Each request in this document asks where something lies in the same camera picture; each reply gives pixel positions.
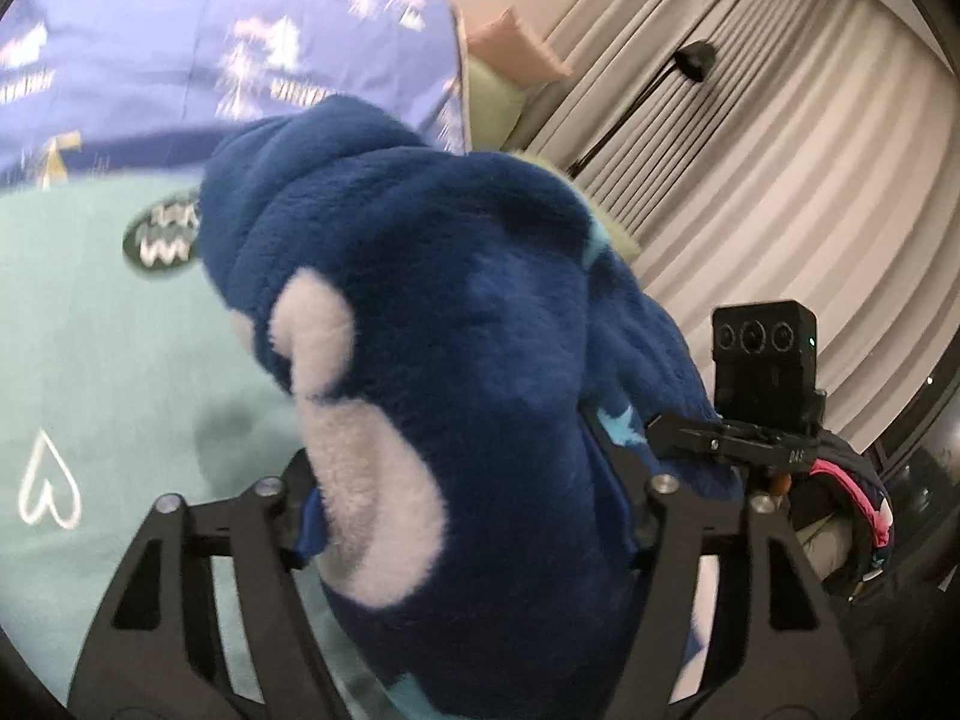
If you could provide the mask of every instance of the pink strap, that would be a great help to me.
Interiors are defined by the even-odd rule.
[[[867,517],[867,521],[870,522],[874,529],[875,547],[885,547],[890,543],[890,524],[883,521],[880,517],[880,512],[874,509],[874,505],[870,502],[870,499],[867,498],[863,490],[859,488],[859,485],[848,476],[847,471],[844,471],[840,466],[834,466],[834,464],[828,463],[826,460],[818,460],[813,464],[813,469],[810,470],[810,476],[818,473],[829,474],[843,485],[844,489],[851,495],[857,507],[861,509],[864,517]]]

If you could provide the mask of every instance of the black camera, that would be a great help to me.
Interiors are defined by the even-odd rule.
[[[817,317],[784,300],[713,312],[713,405],[723,419],[814,436],[826,396],[816,389]]]

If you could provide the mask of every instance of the metal screw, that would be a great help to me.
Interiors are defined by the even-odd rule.
[[[253,491],[261,498],[273,498],[283,490],[283,480],[275,476],[265,476],[253,486]]]
[[[166,495],[160,495],[160,498],[157,498],[154,508],[161,514],[171,514],[179,509],[179,504],[181,504],[181,498],[179,495],[167,493]]]
[[[670,476],[670,474],[662,473],[650,480],[650,487],[654,488],[654,490],[661,495],[671,495],[680,489],[680,482]]]
[[[751,508],[757,514],[772,514],[776,512],[776,501],[767,493],[760,493],[750,499]]]

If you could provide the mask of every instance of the curtain fold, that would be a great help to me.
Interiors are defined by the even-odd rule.
[[[549,38],[577,73],[510,145],[567,167],[700,38],[710,79],[670,76],[578,183],[709,389],[714,306],[813,309],[827,426],[863,450],[960,324],[957,81],[877,0],[579,0]]]

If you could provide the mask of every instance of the blanket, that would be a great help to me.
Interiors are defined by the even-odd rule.
[[[741,489],[646,445],[654,413],[716,415],[576,189],[338,97],[224,141],[200,214],[232,326],[299,412],[330,607],[397,707],[596,714],[649,578],[581,410],[699,495]]]

